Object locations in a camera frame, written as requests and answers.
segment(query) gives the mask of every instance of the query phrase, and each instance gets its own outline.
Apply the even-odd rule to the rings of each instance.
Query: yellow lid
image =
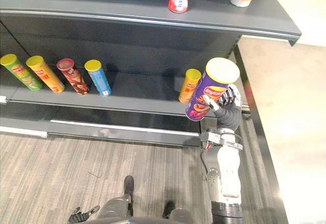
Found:
[[[231,84],[240,76],[237,65],[225,58],[213,58],[208,61],[206,73],[213,80],[223,84]]]
[[[200,73],[200,71],[196,69],[188,69],[185,73],[186,78],[195,82],[197,82],[201,76],[202,73]]]
[[[26,64],[27,64],[29,67],[33,67],[33,66],[36,66],[36,65],[41,65],[43,62],[44,62],[44,58],[43,58],[42,56],[35,55],[35,56],[30,57],[30,58],[26,61]]]
[[[17,56],[11,53],[11,54],[7,54],[1,58],[0,64],[7,66],[7,65],[11,65],[16,60],[17,60]]]
[[[101,62],[98,60],[88,60],[85,63],[85,69],[87,71],[97,71],[102,67]]]

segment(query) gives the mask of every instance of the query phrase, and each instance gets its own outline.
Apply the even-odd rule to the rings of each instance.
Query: gray carpet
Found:
[[[277,223],[251,120],[243,120],[240,133],[245,223]],[[77,206],[88,211],[120,196],[127,175],[135,179],[135,216],[161,217],[165,203],[173,200],[196,223],[211,223],[200,149],[54,135],[1,134],[0,140],[1,223],[67,223]]]

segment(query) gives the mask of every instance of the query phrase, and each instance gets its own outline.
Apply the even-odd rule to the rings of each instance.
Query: logo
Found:
[[[43,70],[35,70],[34,71],[36,74],[38,74],[38,75],[40,75],[40,74],[43,74],[44,73],[44,71]]]
[[[210,87],[206,87],[205,90],[204,90],[204,94],[207,94],[209,96],[213,96],[213,97],[218,97],[220,96],[221,94],[223,94],[224,91],[215,91],[213,90],[212,88]]]
[[[15,72],[15,73],[23,72],[24,67],[22,65],[18,65],[17,67],[14,66],[14,67],[12,67],[12,71]]]

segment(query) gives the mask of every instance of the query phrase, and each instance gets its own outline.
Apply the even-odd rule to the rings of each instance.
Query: white floor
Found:
[[[326,223],[326,48],[242,38],[290,224]]]

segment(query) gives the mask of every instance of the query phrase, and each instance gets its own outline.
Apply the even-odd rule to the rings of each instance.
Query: green chip can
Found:
[[[16,55],[7,54],[0,59],[2,64],[14,76],[16,76],[26,87],[33,91],[42,88],[42,82],[29,70],[25,68],[22,62],[19,61]]]

